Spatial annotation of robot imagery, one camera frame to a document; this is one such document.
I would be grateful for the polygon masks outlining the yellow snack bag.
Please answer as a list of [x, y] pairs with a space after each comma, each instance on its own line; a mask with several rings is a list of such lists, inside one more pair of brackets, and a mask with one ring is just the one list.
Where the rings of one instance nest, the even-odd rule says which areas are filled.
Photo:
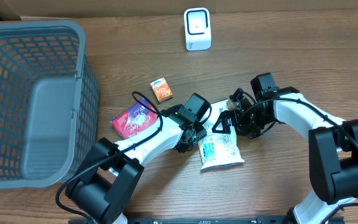
[[221, 112], [226, 110], [232, 111], [234, 109], [233, 106], [229, 105], [228, 101], [225, 98], [213, 103], [211, 105], [212, 113], [203, 124], [207, 134], [198, 142], [200, 157], [203, 163], [201, 171], [245, 163], [237, 146], [237, 136], [234, 127], [230, 127], [230, 134], [212, 132], [213, 125], [218, 120]]

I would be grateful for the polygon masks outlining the small orange juice carton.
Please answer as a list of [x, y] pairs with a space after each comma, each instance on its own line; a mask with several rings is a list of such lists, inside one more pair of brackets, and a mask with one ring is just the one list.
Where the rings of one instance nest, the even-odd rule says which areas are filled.
[[164, 101], [167, 101], [171, 98], [173, 98], [173, 92], [170, 89], [166, 79], [164, 79], [164, 77], [159, 78], [156, 81], [153, 81], [150, 84], [152, 91], [154, 92], [157, 101], [159, 103], [162, 103]]

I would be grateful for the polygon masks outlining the purple red snack pouch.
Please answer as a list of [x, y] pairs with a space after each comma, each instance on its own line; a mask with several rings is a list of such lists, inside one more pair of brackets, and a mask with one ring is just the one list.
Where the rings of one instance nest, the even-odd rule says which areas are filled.
[[135, 103], [111, 120], [113, 128], [128, 139], [149, 128], [158, 120], [157, 115], [139, 103]]

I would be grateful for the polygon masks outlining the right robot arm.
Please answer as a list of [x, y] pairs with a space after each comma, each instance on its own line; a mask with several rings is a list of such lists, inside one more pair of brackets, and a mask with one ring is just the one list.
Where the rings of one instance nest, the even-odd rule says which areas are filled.
[[312, 189], [285, 216], [258, 217], [259, 223], [343, 223], [338, 211], [358, 207], [358, 119], [346, 121], [310, 103], [292, 86], [279, 88], [271, 73], [250, 82], [253, 96], [238, 88], [229, 99], [234, 110], [223, 111], [214, 133], [236, 133], [255, 139], [274, 124], [292, 127], [308, 141]]

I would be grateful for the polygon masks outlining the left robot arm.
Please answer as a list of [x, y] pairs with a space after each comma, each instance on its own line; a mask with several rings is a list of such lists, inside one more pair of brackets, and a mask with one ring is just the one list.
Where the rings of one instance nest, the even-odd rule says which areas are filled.
[[75, 175], [56, 193], [61, 209], [82, 216], [82, 223], [127, 223], [124, 210], [144, 167], [169, 149], [190, 151], [206, 136], [203, 124], [212, 109], [197, 93], [184, 105], [159, 111], [149, 101], [145, 108], [155, 113], [158, 121], [122, 141], [96, 141]]

